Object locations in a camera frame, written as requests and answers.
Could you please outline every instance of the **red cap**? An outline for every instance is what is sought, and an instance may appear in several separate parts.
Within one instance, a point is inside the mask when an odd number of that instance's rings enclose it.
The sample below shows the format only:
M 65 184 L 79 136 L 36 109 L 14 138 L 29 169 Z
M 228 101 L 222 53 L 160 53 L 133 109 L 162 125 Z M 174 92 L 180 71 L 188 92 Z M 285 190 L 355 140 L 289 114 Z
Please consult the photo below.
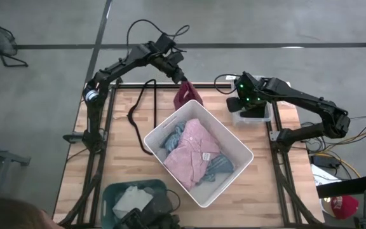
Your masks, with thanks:
M 358 210 L 358 200 L 349 195 L 343 195 L 340 197 L 332 197 L 331 211 L 333 216 L 337 219 L 346 219 Z

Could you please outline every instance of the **wooden table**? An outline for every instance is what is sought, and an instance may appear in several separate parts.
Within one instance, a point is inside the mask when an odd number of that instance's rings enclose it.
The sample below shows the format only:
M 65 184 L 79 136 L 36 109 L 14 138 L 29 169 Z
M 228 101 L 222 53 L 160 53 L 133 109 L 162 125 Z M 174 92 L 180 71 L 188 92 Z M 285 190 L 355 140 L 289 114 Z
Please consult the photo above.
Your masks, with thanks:
M 139 93 L 140 90 L 136 89 L 117 90 L 101 193 L 105 187 L 112 183 L 160 179 L 165 182 L 169 189 L 176 191 L 182 199 L 181 207 L 175 212 L 180 216 L 181 226 L 283 225 L 271 150 L 264 123 L 252 125 L 251 127 L 234 127 L 231 123 L 231 114 L 226 107 L 226 95 L 222 95 L 214 89 L 199 90 L 204 106 L 209 112 L 218 118 L 254 153 L 254 160 L 243 173 L 210 207 L 202 209 L 185 193 L 155 157 L 145 154 L 139 147 L 135 129 L 126 119 L 126 114 L 136 103 Z M 176 89 L 158 89 L 158 124 L 174 112 L 172 101 L 175 94 Z M 146 90 L 140 106 L 134 113 L 134 120 L 139 126 L 142 138 L 153 129 L 153 96 L 153 90 Z M 299 117 L 293 105 L 279 103 L 279 110 L 283 128 L 295 129 L 300 127 Z M 85 129 L 86 106 L 82 104 L 75 131 L 82 132 Z M 69 156 L 84 148 L 82 143 L 73 144 Z M 315 217 L 323 221 L 323 214 L 320 209 L 306 150 L 292 149 L 288 155 L 298 196 Z M 88 152 L 86 151 L 67 163 L 55 209 L 54 220 L 56 222 L 64 218 L 81 196 L 87 161 Z M 92 195 L 90 195 L 90 201 L 87 203 L 86 216 L 90 213 L 91 197 Z M 290 199 L 288 196 L 286 199 L 290 221 L 294 221 Z M 99 224 L 100 218 L 97 216 L 97 225 Z

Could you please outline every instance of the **yellow cable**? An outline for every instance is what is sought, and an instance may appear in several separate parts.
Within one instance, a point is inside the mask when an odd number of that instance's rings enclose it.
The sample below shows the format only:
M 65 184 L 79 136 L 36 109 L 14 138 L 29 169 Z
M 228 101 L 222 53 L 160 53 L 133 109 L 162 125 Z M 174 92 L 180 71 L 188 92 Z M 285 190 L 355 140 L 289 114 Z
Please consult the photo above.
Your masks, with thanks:
M 311 156 L 326 156 L 326 157 L 333 157 L 332 155 L 328 155 L 326 153 L 315 153 L 314 155 Z M 361 177 L 361 175 L 356 171 L 356 169 L 354 169 L 354 167 L 352 165 L 350 165 L 349 163 L 347 163 L 346 161 L 344 161 L 341 158 L 338 158 L 340 160 L 340 162 L 342 162 L 343 164 L 347 165 L 347 167 L 349 167 L 358 177 Z
M 323 150 L 323 151 L 320 151 L 320 152 L 317 152 L 317 153 L 327 153 L 328 151 L 330 151 L 332 148 L 336 147 L 337 145 L 339 145 L 340 143 L 348 143 L 350 141 L 354 141 L 357 137 L 365 137 L 366 135 L 366 132 L 362 133 L 362 134 L 359 134 L 357 136 L 354 136 L 354 137 L 349 137 L 347 139 L 344 139 L 342 141 L 339 141 L 337 143 L 335 143 L 334 145 L 332 146 L 329 146 L 327 149 Z

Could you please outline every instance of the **gray floor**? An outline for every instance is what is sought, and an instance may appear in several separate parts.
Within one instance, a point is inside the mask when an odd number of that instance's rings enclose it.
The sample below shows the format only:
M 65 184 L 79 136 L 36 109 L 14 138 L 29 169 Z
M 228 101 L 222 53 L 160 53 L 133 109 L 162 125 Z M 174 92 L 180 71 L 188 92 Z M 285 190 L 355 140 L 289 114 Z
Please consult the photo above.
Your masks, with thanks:
M 0 25 L 12 30 L 20 45 L 94 44 L 104 4 L 0 1 Z M 366 1 L 360 0 L 114 1 L 107 17 L 103 43 L 125 43 L 128 26 L 140 18 L 168 33 L 189 24 L 191 30 L 177 39 L 181 43 L 366 43 Z M 158 36 L 151 25 L 139 23 L 130 42 Z M 0 63 L 0 147 L 32 157 L 28 168 L 13 169 L 6 194 L 50 214 L 69 147 L 61 137 L 73 128 L 91 55 L 92 50 L 20 50 L 18 57 L 29 68 L 9 69 Z M 124 50 L 101 50 L 95 69 L 124 56 Z M 350 117 L 366 115 L 366 48 L 190 49 L 184 56 L 180 66 L 191 81 L 242 71 L 274 76 L 334 101 Z M 153 67 L 123 77 L 126 82 L 151 78 L 169 81 Z M 301 109 L 299 116 L 319 121 Z M 349 135 L 365 125 L 366 120 L 352 121 Z M 335 151 L 366 175 L 366 139 Z

